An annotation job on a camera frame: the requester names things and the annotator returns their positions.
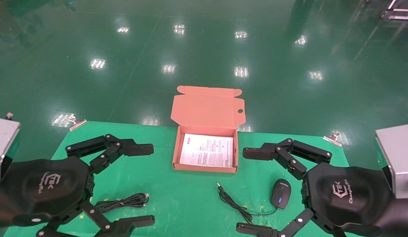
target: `black cable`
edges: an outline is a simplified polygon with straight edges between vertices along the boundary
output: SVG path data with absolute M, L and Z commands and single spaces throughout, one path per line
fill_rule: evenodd
M 145 204 L 150 199 L 148 194 L 138 193 L 128 198 L 116 201 L 99 201 L 94 207 L 101 213 L 107 213 L 120 207 L 145 207 Z
M 246 207 L 241 207 L 238 204 L 236 204 L 234 200 L 225 192 L 225 190 L 220 184 L 217 184 L 217 188 L 220 191 L 219 192 L 220 199 L 223 202 L 229 204 L 234 209 L 238 210 L 248 224 L 252 224 L 252 216 L 269 216 L 274 214 L 278 209 L 278 207 L 276 207 L 274 211 L 266 214 L 250 214 L 249 212 L 246 211 L 247 210 Z

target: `computer mouse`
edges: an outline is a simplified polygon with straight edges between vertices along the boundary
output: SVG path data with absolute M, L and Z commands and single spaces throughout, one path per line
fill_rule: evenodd
M 271 204 L 274 206 L 285 209 L 288 204 L 288 200 L 291 195 L 290 183 L 285 179 L 279 179 L 276 181 L 273 187 L 273 194 L 271 195 Z

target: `shiny floor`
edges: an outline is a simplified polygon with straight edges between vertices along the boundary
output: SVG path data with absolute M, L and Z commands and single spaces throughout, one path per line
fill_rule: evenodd
M 0 117 L 19 160 L 50 158 L 56 116 L 176 126 L 178 85 L 240 88 L 241 131 L 341 132 L 376 167 L 374 130 L 408 123 L 408 21 L 371 0 L 1 0 Z

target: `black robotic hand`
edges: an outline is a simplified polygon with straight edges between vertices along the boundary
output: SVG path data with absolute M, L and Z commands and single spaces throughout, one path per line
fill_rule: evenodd
M 307 171 L 290 153 L 318 165 Z M 408 237 L 408 198 L 395 198 L 382 171 L 334 167 L 329 164 L 330 152 L 290 138 L 278 144 L 265 143 L 261 148 L 245 148 L 243 157 L 274 159 L 296 179 L 303 180 L 305 211 L 312 212 L 308 214 L 310 219 L 335 237 L 345 237 L 345 232 L 369 237 Z M 290 225 L 296 231 L 285 233 Z M 302 227 L 295 220 L 283 231 L 244 223 L 238 223 L 236 229 L 259 237 L 292 237 Z
M 87 165 L 80 158 L 104 150 Z M 38 237 L 70 237 L 60 225 L 85 212 L 100 228 L 95 235 L 128 237 L 134 228 L 154 224 L 154 216 L 109 222 L 91 203 L 94 176 L 120 156 L 150 155 L 152 144 L 136 144 L 110 134 L 66 147 L 62 160 L 13 162 L 0 182 L 0 227 L 48 223 Z

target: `green table mat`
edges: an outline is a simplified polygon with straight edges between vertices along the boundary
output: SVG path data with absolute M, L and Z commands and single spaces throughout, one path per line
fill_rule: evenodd
M 133 138 L 138 144 L 153 144 L 153 155 L 123 156 L 96 175 L 91 201 L 95 204 L 105 199 L 126 198 L 138 192 L 149 193 L 150 201 L 144 208 L 127 207 L 105 214 L 111 222 L 119 218 L 154 215 L 155 225 L 138 228 L 132 234 L 145 237 L 245 237 L 246 235 L 236 232 L 236 223 L 245 222 L 243 217 L 219 199 L 217 183 L 220 183 L 239 205 L 246 206 L 250 213 L 268 213 L 274 209 L 270 203 L 274 182 L 279 178 L 290 182 L 292 195 L 287 208 L 279 209 L 271 216 L 255 216 L 253 223 L 256 225 L 282 230 L 302 212 L 304 208 L 300 195 L 301 181 L 297 181 L 275 161 L 244 159 L 241 155 L 244 147 L 260 147 L 265 142 L 277 143 L 285 138 L 292 138 L 330 151 L 333 154 L 332 165 L 348 166 L 342 148 L 323 140 L 322 137 L 240 132 L 237 174 L 175 171 L 171 162 L 176 132 L 176 127 L 88 121 L 67 134 L 52 159 L 66 158 L 65 147 L 70 144 L 107 133 L 117 138 Z M 89 162 L 96 155 L 84 157 L 83 160 Z M 298 159 L 308 168 L 314 166 L 311 162 Z M 34 237 L 41 228 L 42 225 L 12 227 L 8 229 L 5 237 Z M 62 225 L 59 231 L 91 237 L 99 228 L 82 213 L 67 225 Z M 295 236 L 331 235 L 309 222 Z

